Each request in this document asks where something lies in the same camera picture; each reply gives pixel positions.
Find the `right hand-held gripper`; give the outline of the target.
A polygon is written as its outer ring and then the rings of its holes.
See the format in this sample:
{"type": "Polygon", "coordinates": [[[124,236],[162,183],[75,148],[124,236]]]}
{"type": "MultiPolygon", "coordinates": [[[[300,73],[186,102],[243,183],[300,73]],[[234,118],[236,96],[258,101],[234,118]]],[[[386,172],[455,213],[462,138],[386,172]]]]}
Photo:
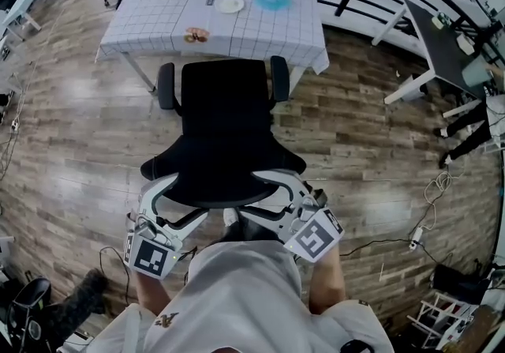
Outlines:
{"type": "Polygon", "coordinates": [[[242,206],[240,213],[262,227],[282,227],[284,247],[308,262],[319,261],[344,235],[344,229],[327,204],[322,189],[310,190],[292,171],[253,171],[256,179],[281,186],[290,203],[280,212],[256,206],[242,206]]]}

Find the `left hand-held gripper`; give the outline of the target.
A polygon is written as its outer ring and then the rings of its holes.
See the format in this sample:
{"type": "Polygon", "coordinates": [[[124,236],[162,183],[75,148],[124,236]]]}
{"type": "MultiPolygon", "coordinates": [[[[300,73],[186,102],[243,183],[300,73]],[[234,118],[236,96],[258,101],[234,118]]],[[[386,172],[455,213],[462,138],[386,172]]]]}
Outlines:
{"type": "Polygon", "coordinates": [[[148,220],[137,223],[134,211],[126,215],[126,236],[124,241],[123,263],[128,269],[154,278],[164,280],[172,268],[182,259],[182,241],[197,229],[208,217],[209,210],[197,208],[176,223],[168,222],[165,232],[179,240],[172,243],[157,226],[150,227],[159,216],[157,200],[170,190],[178,180],[178,173],[163,176],[145,184],[140,192],[137,214],[148,220]]]}

